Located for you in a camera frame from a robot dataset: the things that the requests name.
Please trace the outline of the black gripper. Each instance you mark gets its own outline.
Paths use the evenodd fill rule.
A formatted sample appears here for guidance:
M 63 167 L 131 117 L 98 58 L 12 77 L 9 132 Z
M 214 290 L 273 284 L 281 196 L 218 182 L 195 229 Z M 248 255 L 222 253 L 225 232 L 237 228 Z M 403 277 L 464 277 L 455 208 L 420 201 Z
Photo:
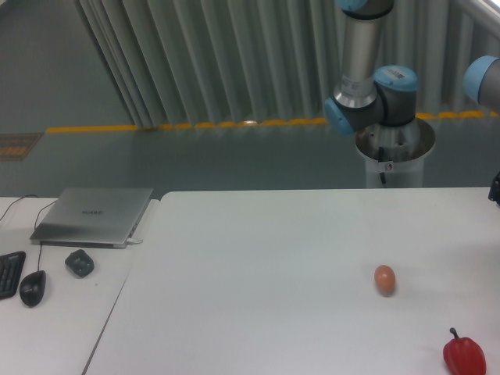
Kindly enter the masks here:
M 490 190 L 488 192 L 488 199 L 491 202 L 494 202 L 497 207 L 500 206 L 500 172 L 497 172 L 491 182 Z

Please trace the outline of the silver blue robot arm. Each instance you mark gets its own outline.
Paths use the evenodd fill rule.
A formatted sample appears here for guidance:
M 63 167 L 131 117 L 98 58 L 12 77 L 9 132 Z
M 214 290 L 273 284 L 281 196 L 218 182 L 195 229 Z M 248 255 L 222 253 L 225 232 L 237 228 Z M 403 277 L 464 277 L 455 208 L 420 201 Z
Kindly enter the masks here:
M 418 188 L 433 128 L 416 116 L 418 78 L 405 66 L 376 67 L 384 19 L 392 1 L 340 1 L 347 16 L 341 80 L 325 101 L 325 116 L 343 135 L 355 135 L 368 188 Z

